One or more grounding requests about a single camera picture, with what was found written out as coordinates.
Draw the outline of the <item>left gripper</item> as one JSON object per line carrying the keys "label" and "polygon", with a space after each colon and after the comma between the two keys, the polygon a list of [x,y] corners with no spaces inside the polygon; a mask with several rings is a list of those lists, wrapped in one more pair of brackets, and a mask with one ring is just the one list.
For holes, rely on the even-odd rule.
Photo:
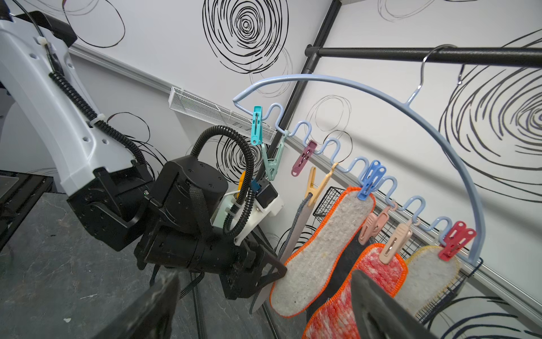
{"label": "left gripper", "polygon": [[145,213],[150,224],[134,251],[138,268],[157,264],[217,274],[227,299],[252,297],[283,278],[287,268],[266,246],[234,244],[251,214],[253,191],[234,204],[244,209],[235,230],[211,223],[227,188],[215,168],[193,155],[169,161],[151,193],[155,204]]}

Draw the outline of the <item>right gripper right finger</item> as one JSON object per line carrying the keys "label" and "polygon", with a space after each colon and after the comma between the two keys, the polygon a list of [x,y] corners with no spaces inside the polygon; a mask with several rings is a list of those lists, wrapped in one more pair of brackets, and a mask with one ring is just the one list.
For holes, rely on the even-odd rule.
{"label": "right gripper right finger", "polygon": [[351,275],[351,305],[361,338],[434,338],[362,271]]}

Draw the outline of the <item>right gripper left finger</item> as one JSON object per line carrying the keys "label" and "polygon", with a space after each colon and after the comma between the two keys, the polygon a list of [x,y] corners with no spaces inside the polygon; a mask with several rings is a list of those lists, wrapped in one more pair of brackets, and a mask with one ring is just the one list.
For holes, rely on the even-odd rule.
{"label": "right gripper left finger", "polygon": [[176,273],[169,273],[158,279],[95,337],[170,338],[179,286]]}

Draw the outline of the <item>grey black-backed insole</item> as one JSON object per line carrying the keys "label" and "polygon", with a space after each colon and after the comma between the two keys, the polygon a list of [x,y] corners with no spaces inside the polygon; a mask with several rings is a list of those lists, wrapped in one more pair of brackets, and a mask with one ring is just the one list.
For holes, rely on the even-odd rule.
{"label": "grey black-backed insole", "polygon": [[[308,196],[302,201],[302,203],[300,204],[296,212],[292,227],[285,241],[285,247],[279,251],[279,260],[282,264],[285,264],[288,258],[292,255],[292,252],[294,251],[294,248],[296,247],[296,243],[299,237],[301,236],[304,228],[306,227],[306,223],[313,209],[313,207],[309,205],[309,202],[312,197],[313,195],[309,193]],[[273,285],[274,283],[270,283],[266,285],[253,298],[253,301],[251,302],[251,307],[249,309],[250,314],[255,314],[261,308],[261,306],[265,303],[265,301],[269,298],[270,291]]]}

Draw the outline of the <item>grey orange-edged insole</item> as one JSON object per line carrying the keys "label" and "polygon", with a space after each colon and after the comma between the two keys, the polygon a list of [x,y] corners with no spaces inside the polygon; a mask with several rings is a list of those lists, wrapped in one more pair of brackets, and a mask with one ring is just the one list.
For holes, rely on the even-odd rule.
{"label": "grey orange-edged insole", "polygon": [[273,284],[269,298],[280,316],[291,318],[306,311],[327,288],[340,256],[376,207],[374,195],[362,200],[360,191],[346,189],[315,234],[286,261],[286,275]]}

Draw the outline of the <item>white knitted insole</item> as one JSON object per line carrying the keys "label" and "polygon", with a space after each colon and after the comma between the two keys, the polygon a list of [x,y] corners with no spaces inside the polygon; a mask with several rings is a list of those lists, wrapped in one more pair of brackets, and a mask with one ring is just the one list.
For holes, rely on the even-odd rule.
{"label": "white knitted insole", "polygon": [[412,316],[417,316],[459,276],[460,261],[443,261],[439,253],[440,247],[425,246],[406,260],[409,272],[394,299]]}

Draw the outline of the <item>dark grey felt insole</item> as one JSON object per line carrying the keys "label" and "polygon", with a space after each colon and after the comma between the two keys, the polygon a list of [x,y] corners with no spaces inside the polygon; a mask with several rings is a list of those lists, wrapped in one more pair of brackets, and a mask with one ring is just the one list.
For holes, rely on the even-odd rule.
{"label": "dark grey felt insole", "polygon": [[311,317],[316,313],[316,311],[337,293],[349,275],[351,269],[354,267],[357,259],[371,244],[373,244],[373,241],[371,240],[364,245],[360,244],[358,240],[352,240],[348,244],[346,249],[341,254],[326,288],[306,310],[307,321],[310,321]]}

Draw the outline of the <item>light blue clip hanger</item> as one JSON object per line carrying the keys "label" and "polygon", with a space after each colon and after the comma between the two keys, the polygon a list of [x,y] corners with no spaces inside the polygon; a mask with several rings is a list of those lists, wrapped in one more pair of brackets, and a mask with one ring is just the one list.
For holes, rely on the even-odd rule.
{"label": "light blue clip hanger", "polygon": [[336,108],[326,104],[319,118],[309,118],[304,111],[294,114],[292,125],[287,129],[289,138],[301,147],[310,140],[317,141],[316,153],[323,161],[327,165],[338,163],[341,172],[350,176],[357,186],[362,185],[365,173],[362,160],[379,160],[387,174],[398,182],[395,198],[400,203],[425,198],[423,222],[429,231],[435,230],[432,223],[443,213],[455,221],[460,213],[471,210],[468,222],[477,234],[459,257],[476,265],[486,238],[486,222],[477,187],[463,159],[438,130],[437,120],[425,118],[413,109],[429,92],[428,64],[435,62],[440,52],[456,50],[457,47],[450,44],[423,50],[415,59],[414,68],[406,73],[406,88],[400,91],[399,97],[349,80],[343,73],[338,76],[304,73],[256,81],[236,95],[233,103],[241,113],[252,114],[248,98],[259,90],[281,84],[305,85],[316,91],[301,104],[302,110],[323,97],[325,90],[345,96],[353,106],[350,122],[335,118]]}

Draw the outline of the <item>black garment rack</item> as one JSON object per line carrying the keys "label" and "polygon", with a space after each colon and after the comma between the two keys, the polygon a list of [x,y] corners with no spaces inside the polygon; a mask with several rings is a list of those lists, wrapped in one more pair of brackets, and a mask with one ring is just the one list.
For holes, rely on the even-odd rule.
{"label": "black garment rack", "polygon": [[324,47],[308,45],[307,71],[320,58],[458,64],[461,69],[438,130],[502,195],[541,197],[541,30],[502,47]]}

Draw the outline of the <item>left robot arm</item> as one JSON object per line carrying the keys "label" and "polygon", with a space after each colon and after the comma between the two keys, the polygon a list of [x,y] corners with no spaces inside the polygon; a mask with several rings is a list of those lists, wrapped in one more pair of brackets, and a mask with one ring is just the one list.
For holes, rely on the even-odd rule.
{"label": "left robot arm", "polygon": [[[74,40],[61,21],[38,11],[15,16],[1,5],[1,87],[48,149],[87,232],[115,251],[134,244],[139,269],[152,264],[216,274],[227,299],[251,297],[283,278],[285,265],[264,243],[235,242],[255,201],[254,158],[245,138],[230,127],[210,127],[188,155],[166,162],[153,177],[141,149],[95,111],[69,59]],[[222,227],[211,217],[226,179],[199,160],[214,136],[234,141],[246,161]]]}

